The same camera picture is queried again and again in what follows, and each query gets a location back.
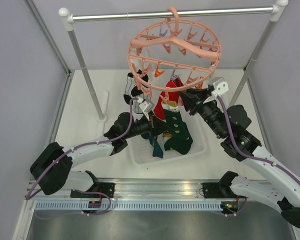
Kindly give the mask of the green patterned sock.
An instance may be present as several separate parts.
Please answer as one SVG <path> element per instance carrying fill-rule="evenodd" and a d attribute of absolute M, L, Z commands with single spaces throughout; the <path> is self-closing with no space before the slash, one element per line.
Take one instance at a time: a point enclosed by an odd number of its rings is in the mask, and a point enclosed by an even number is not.
<path fill-rule="evenodd" d="M 172 137 L 172 135 L 178 133 L 179 130 L 181 130 L 184 122 L 182 120 L 182 116 L 178 106 L 162 104 L 162 107 L 166 124 L 169 126 L 169 129 L 167 131 Z"/>

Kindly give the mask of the teal sock front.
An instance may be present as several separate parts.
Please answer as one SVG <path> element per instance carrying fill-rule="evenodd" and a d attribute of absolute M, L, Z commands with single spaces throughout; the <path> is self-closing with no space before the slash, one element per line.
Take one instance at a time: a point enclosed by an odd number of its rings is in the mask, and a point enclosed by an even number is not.
<path fill-rule="evenodd" d="M 151 136 L 149 133 L 144 133 L 141 135 L 144 140 L 148 140 L 150 145 L 152 146 L 152 157 L 162 159 L 164 156 L 163 150 L 158 143 L 157 136 Z"/>

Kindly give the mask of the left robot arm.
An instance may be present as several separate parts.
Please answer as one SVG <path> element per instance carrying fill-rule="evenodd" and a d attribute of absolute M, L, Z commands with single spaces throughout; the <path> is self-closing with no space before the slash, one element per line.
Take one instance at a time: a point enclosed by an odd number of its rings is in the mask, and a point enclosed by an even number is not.
<path fill-rule="evenodd" d="M 77 146 L 61 146 L 50 143 L 31 165 L 29 171 L 45 195 L 60 190 L 78 190 L 93 198 L 99 193 L 99 181 L 91 171 L 74 171 L 81 164 L 97 158 L 110 157 L 127 147 L 127 140 L 149 134 L 156 137 L 168 130 L 166 122 L 153 112 L 149 116 L 133 119 L 130 113 L 121 113 L 111 128 L 96 140 Z"/>

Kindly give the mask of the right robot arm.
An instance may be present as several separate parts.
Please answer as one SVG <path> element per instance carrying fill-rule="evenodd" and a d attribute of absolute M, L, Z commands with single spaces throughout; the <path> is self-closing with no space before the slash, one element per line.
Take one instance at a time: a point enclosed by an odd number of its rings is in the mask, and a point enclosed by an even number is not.
<path fill-rule="evenodd" d="M 231 158 L 262 175 L 271 187 L 251 183 L 228 171 L 218 182 L 218 192 L 225 198 L 233 194 L 251 198 L 278 211 L 291 225 L 300 229 L 300 177 L 277 160 L 261 141 L 248 130 L 251 119 L 240 104 L 226 107 L 222 98 L 209 88 L 179 93 L 185 110 L 199 114 Z"/>

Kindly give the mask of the teal reindeer sock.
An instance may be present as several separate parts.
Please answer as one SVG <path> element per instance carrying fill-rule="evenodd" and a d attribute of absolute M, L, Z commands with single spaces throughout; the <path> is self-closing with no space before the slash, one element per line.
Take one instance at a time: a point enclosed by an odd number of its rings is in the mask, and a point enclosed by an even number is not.
<path fill-rule="evenodd" d="M 183 123 L 181 130 L 178 131 L 178 133 L 175 132 L 172 137 L 165 142 L 164 150 L 175 150 L 182 155 L 186 155 L 192 147 L 193 139 L 185 123 Z"/>

